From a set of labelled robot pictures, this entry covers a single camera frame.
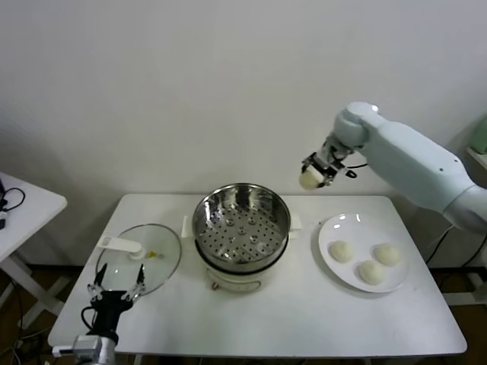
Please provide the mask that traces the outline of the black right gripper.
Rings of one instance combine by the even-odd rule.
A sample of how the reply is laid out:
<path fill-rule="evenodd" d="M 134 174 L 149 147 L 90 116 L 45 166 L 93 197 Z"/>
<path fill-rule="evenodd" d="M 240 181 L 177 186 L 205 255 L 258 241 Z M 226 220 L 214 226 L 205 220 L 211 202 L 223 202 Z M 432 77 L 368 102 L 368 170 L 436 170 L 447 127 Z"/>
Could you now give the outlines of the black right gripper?
<path fill-rule="evenodd" d="M 343 161 L 350 154 L 352 154 L 352 149 L 340 142 L 325 141 L 316 152 L 313 152 L 301 162 L 301 171 L 306 172 L 311 168 L 318 170 L 322 176 L 318 187 L 330 186 L 334 179 L 344 170 L 345 165 Z"/>

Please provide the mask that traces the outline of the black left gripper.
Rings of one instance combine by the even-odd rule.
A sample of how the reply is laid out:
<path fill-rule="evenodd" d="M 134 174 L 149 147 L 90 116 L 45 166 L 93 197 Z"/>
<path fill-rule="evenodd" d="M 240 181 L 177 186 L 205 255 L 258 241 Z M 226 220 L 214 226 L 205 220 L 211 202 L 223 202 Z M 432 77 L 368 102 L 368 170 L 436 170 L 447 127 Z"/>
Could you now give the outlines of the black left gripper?
<path fill-rule="evenodd" d="M 121 290 L 105 291 L 102 282 L 107 265 L 103 265 L 88 285 L 91 306 L 96 313 L 94 324 L 90 330 L 91 335 L 105 338 L 118 338 L 116 329 L 120 316 L 132 308 L 132 301 L 137 300 L 145 293 L 145 267 L 140 265 L 135 284 L 126 292 Z"/>

